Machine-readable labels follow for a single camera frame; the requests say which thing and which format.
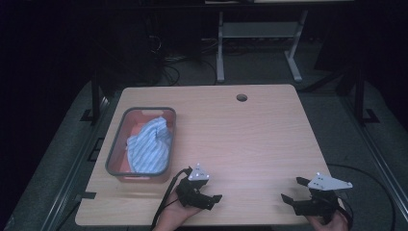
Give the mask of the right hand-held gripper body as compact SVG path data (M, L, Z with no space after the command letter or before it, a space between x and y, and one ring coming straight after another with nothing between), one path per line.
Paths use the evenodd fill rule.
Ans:
M332 220L335 212L340 212L345 216L348 224L353 223L353 215L340 205L339 197L336 195L337 190L352 189L351 182L336 179L319 172L309 181L307 188L311 194L310 199L295 201L293 204L297 216L321 217L328 223Z

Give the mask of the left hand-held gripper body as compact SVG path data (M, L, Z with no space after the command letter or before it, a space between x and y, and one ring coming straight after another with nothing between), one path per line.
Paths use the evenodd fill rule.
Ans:
M202 168L201 164L196 164L188 176L180 181L176 189L180 203L184 207L199 208L200 202L207 202L208 195L202 194L200 189L208 183L209 179L210 175Z

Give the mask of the person's right hand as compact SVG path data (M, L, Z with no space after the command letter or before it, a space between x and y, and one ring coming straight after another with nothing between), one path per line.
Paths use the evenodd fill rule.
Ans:
M316 217L307 217L309 223L315 231L348 231L348 222L345 216L336 212L332 220L327 224L322 224Z

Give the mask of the person's left hand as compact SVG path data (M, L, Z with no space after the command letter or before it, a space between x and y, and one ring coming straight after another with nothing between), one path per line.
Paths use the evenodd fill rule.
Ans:
M162 210L153 231L175 231L190 217L201 212L195 207L184 207L178 200L176 192L172 192Z

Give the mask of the blue striped cloth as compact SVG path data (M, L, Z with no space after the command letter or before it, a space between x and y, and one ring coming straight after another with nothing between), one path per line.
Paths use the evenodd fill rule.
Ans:
M132 172L155 175L168 166L172 134L166 120L156 117L144 124L140 132L127 140L127 157Z

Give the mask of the pink basket with grey rim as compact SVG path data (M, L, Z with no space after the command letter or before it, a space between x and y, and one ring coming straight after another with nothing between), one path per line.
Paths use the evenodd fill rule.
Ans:
M155 175L142 175L131 171L127 157L127 140L140 132L148 121L162 116L172 134L168 166L164 172ZM117 180L126 183L164 183L170 175L171 156L175 137L176 112L169 107L133 107L127 109L119 122L110 149L105 169Z

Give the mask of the grey metal stand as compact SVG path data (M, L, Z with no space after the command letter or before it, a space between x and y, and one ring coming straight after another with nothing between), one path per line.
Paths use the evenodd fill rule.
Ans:
M284 52L284 55L293 79L300 83L303 78L294 56L307 15L308 12L303 11L297 21L289 22L225 22L223 12L220 12L217 26L217 81L219 83L225 81L223 61L223 42L225 39L292 39L292 46Z

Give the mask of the aluminium floor rail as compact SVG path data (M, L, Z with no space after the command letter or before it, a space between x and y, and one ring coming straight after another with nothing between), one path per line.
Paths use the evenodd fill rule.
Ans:
M387 163L383 152L379 148L378 143L373 139L367 128L368 124L379 124L379 118L372 109L364 109L362 112L363 117L359 118L354 112L354 105L347 97L342 97L340 101L347 114L351 117L360 136L363 138L365 145L369 149L373 162L380 172L381 178L385 183L386 189L391 194L394 204L402 213L404 219L408 222L408 194L398 182L391 166Z
M109 105L105 96L97 100L96 111L99 112L99 117L105 116ZM47 151L50 154L48 170L49 173L55 173L57 190L40 231L57 230L77 181L82 179L82 164L92 155L91 146L97 143L97 133L101 131L100 118L93 119L92 107L90 96L78 96Z

